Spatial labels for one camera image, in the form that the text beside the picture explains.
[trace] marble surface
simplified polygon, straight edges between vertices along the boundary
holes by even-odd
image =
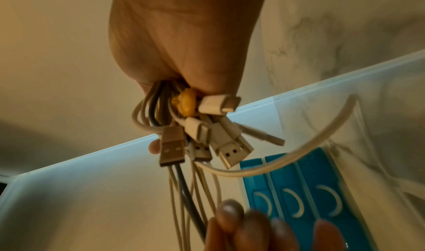
[[[391,177],[425,183],[424,85],[425,50],[277,95],[286,151],[310,140],[337,115],[348,95],[357,94],[374,148]],[[374,168],[378,161],[357,119],[352,116],[331,139],[355,154],[340,151],[335,163],[378,250],[424,250],[420,215],[425,201],[401,197]]]
[[[266,0],[275,94],[425,48],[425,0]]]

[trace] bundle of cables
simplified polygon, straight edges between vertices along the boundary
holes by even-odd
[[[357,98],[354,95],[349,96],[340,113],[327,127],[297,150],[273,162],[244,170],[213,168],[209,164],[213,158],[211,153],[215,153],[229,169],[254,150],[242,134],[275,145],[283,146],[285,143],[283,139],[229,120],[226,114],[235,111],[239,102],[239,97],[231,95],[201,96],[184,81],[160,81],[153,84],[132,113],[133,123],[137,127],[155,133],[161,139],[159,164],[161,167],[168,168],[174,224],[181,251],[190,250],[190,220],[201,239],[205,241],[208,219],[201,201],[197,179],[201,183],[212,212],[215,212],[216,206],[221,202],[217,176],[233,178],[255,176],[297,161],[328,140],[348,120],[357,104]],[[185,156],[189,157],[192,168],[190,188],[180,167],[180,164],[185,162]],[[216,202],[211,196],[204,171],[212,174],[216,186]],[[178,224],[174,189],[180,195],[181,226]],[[199,211],[192,199],[193,192],[197,198]],[[185,210],[188,213],[187,219],[185,219]]]

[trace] ceiling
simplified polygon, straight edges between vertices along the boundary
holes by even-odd
[[[12,176],[148,135],[143,97],[108,47],[112,0],[0,0],[0,175]],[[272,95],[259,24],[239,95]]]

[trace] crescent-shaped cutout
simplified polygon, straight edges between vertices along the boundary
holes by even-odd
[[[342,200],[341,197],[338,195],[338,193],[336,193],[335,190],[331,189],[330,187],[326,186],[326,185],[317,185],[316,189],[323,189],[326,190],[327,192],[329,192],[330,194],[332,194],[332,196],[334,196],[335,200],[336,200],[336,207],[335,209],[330,212],[328,214],[328,216],[330,217],[335,217],[339,214],[341,214],[342,211]]]
[[[269,197],[267,197],[266,195],[264,195],[263,193],[258,192],[258,191],[255,191],[253,194],[254,194],[254,196],[261,197],[266,201],[267,207],[268,207],[267,215],[271,216],[271,213],[273,212],[273,208],[271,206],[271,201],[270,201]]]
[[[293,218],[300,218],[302,215],[304,215],[304,204],[302,203],[301,198],[291,189],[283,189],[283,192],[291,194],[298,202],[298,205],[300,206],[300,209],[298,212],[292,215]]]

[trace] yellow clip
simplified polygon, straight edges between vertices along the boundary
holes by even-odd
[[[185,89],[178,96],[173,97],[171,104],[177,107],[177,110],[184,117],[194,116],[196,109],[196,90]]]

